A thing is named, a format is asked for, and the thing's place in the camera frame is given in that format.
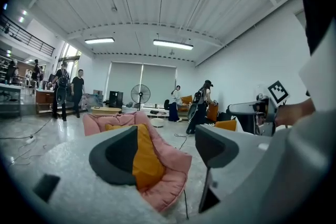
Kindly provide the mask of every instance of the ceiling light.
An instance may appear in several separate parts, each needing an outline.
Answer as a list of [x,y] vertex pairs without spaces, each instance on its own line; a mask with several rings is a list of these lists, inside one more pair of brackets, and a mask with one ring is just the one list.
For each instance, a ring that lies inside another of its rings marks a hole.
[[172,47],[177,49],[185,49],[185,50],[192,50],[194,48],[193,45],[184,44],[184,43],[177,43],[177,42],[171,42],[171,41],[165,41],[165,40],[153,40],[153,44],[157,46],[166,46],[166,47]]
[[94,39],[86,39],[86,44],[95,44],[95,43],[110,43],[114,42],[113,37],[103,37],[103,38],[94,38]]

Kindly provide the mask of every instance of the loudspeaker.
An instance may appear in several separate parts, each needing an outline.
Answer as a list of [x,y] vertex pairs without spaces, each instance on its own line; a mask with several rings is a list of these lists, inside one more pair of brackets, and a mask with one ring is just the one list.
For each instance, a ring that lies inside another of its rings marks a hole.
[[110,103],[109,108],[122,108],[123,92],[110,91]]

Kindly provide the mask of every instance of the balcony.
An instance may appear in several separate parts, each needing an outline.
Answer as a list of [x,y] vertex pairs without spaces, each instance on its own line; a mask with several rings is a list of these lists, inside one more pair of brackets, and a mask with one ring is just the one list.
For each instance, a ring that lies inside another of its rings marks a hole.
[[28,33],[5,15],[1,15],[0,18],[0,31],[22,42],[30,48],[43,52],[47,56],[51,56],[55,49],[51,45],[46,44],[42,40]]

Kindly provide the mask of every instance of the couch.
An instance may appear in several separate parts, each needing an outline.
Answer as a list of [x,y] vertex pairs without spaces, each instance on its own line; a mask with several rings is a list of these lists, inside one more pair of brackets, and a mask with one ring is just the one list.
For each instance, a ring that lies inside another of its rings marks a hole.
[[140,123],[147,126],[154,151],[165,166],[165,174],[161,180],[150,189],[140,190],[140,195],[153,208],[161,212],[174,204],[183,192],[191,166],[191,155],[177,150],[162,139],[146,114],[141,111],[128,114],[85,114],[83,116],[85,136],[104,132],[106,124],[124,126]]

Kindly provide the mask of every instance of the stand fan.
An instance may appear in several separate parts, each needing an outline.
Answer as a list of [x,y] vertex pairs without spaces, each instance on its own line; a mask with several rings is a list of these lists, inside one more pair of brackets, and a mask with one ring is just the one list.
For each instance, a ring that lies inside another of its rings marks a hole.
[[133,87],[131,91],[132,100],[138,104],[138,110],[140,110],[140,104],[145,104],[151,97],[151,91],[146,85],[138,84]]

